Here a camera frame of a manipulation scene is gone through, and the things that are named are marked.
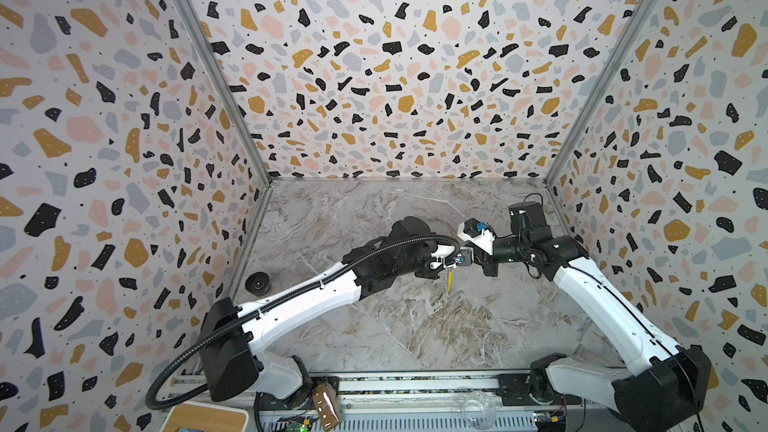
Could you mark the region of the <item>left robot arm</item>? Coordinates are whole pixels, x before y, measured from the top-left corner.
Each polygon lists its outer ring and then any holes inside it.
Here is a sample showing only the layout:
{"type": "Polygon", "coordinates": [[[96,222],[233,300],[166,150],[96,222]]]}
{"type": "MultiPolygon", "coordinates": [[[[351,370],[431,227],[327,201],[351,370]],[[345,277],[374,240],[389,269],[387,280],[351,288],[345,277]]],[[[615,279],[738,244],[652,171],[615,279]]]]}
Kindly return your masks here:
{"type": "Polygon", "coordinates": [[[204,318],[203,337],[235,327],[199,352],[211,400],[232,399],[253,385],[279,399],[294,397],[309,386],[308,373],[299,358],[268,353],[272,343],[327,312],[388,289],[400,276],[436,279],[459,252],[458,240],[406,217],[388,235],[352,249],[326,271],[280,294],[242,304],[230,298],[215,302],[204,318]]]}

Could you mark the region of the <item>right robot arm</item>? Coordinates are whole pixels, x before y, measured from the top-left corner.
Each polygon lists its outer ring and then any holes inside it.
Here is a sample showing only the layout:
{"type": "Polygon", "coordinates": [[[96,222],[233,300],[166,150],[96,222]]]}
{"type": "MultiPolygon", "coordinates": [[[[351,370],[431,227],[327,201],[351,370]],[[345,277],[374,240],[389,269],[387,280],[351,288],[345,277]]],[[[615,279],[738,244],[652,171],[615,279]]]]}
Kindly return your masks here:
{"type": "Polygon", "coordinates": [[[623,362],[604,367],[550,354],[530,365],[531,399],[548,405],[560,396],[580,397],[609,409],[635,431],[667,431],[699,418],[711,373],[703,350],[684,348],[647,319],[574,238],[554,236],[541,203],[524,201],[508,211],[507,236],[497,236],[476,219],[459,226],[459,238],[473,247],[474,262],[487,276],[496,275],[502,263],[536,270],[581,307],[623,362]]]}

